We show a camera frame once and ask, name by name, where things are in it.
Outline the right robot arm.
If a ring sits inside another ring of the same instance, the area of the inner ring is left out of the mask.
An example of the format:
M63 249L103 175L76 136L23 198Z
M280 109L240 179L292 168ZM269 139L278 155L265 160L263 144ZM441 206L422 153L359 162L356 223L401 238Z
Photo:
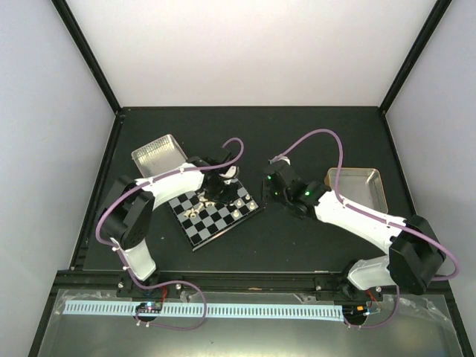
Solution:
M325 184L304 181L286 161L268 165L264 173L264 200L281 203L300 219L309 217L340 227L382 251L380 257L350 264L338 281L343 298L354 300L378 286L398 286L422 295L436 278L446 253L425 218L390 216L340 199Z

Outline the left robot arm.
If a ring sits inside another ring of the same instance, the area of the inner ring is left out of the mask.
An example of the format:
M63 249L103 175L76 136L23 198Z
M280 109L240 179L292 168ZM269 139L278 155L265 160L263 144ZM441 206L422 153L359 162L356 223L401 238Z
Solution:
M135 278L133 287L144 297L153 296L160 280L157 265L146 242L152 213L162 204L185 193L203 193L208 200L226 205L236 200L235 160L209 164L201 158L143 179L118 179L104 202L95 228L98 242L108 245L123 261L123 269Z

